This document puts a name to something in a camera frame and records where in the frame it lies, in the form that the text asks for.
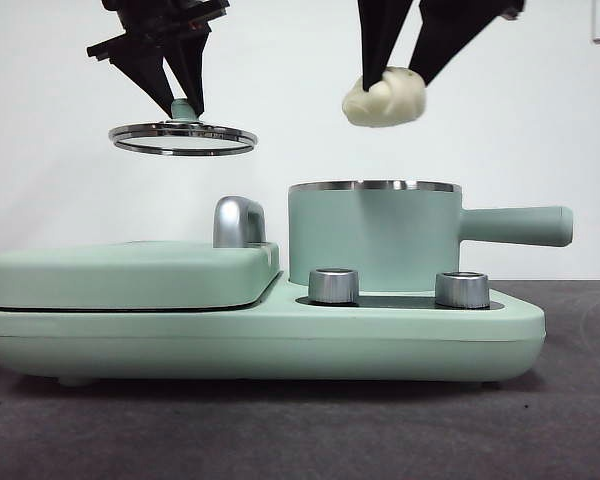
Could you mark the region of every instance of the appliance base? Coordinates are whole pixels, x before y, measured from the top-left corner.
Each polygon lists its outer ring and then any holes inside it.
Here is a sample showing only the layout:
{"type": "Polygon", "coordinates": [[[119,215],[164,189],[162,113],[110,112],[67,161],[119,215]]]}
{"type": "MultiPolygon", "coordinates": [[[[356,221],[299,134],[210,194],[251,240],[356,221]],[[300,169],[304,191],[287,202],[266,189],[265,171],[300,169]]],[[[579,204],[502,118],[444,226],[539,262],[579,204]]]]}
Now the appliance base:
{"type": "Polygon", "coordinates": [[[504,307],[496,310],[296,302],[306,293],[279,277],[240,310],[0,311],[0,364],[74,386],[98,378],[486,382],[529,370],[544,343],[542,310],[497,291],[491,299],[504,307]]]}

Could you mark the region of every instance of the metal rim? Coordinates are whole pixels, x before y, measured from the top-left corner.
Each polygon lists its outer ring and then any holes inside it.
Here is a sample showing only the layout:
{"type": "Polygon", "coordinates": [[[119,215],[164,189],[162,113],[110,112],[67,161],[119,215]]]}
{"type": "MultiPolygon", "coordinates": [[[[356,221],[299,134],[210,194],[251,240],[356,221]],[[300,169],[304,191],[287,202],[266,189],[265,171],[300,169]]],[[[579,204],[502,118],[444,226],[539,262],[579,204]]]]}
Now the metal rim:
{"type": "Polygon", "coordinates": [[[253,150],[258,143],[258,137],[253,133],[229,127],[205,125],[201,122],[169,121],[158,123],[142,123],[136,125],[124,125],[109,132],[109,139],[113,144],[131,152],[149,153],[153,155],[169,156],[223,156],[247,153],[253,150]],[[214,140],[226,140],[241,143],[240,146],[229,146],[226,148],[166,148],[150,145],[138,145],[128,143],[133,138],[155,138],[155,137],[192,137],[211,138],[214,140]]]}
{"type": "Polygon", "coordinates": [[[342,180],[293,185],[289,193],[307,190],[428,190],[432,192],[461,193],[462,188],[453,183],[420,182],[416,180],[342,180]]]}

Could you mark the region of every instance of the appliance foot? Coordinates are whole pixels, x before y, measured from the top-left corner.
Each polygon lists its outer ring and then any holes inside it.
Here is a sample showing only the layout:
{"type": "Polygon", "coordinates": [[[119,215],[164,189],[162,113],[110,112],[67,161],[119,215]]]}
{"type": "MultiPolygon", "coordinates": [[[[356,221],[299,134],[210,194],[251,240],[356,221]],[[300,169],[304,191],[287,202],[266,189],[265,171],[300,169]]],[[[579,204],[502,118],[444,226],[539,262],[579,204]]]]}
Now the appliance foot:
{"type": "Polygon", "coordinates": [[[86,387],[97,381],[91,377],[58,377],[58,383],[63,387],[86,387]]]}

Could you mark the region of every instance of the gray table surface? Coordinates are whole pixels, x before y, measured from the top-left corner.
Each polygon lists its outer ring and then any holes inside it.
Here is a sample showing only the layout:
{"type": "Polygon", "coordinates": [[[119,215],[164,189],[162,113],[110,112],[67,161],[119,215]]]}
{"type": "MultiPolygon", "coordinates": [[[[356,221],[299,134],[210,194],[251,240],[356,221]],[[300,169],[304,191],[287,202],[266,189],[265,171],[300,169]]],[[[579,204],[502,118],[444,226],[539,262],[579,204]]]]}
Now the gray table surface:
{"type": "Polygon", "coordinates": [[[108,380],[0,367],[0,479],[600,479],[600,282],[493,282],[547,314],[501,384],[108,380]]]}

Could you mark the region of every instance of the pot handle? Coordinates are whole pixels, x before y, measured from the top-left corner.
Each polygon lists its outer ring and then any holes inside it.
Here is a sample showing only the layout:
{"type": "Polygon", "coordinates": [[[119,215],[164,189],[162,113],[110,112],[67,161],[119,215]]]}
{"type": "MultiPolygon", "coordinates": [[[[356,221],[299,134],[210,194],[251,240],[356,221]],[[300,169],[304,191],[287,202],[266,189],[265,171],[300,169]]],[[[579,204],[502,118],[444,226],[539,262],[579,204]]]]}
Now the pot handle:
{"type": "Polygon", "coordinates": [[[463,210],[460,240],[565,247],[573,239],[567,207],[463,210]]]}

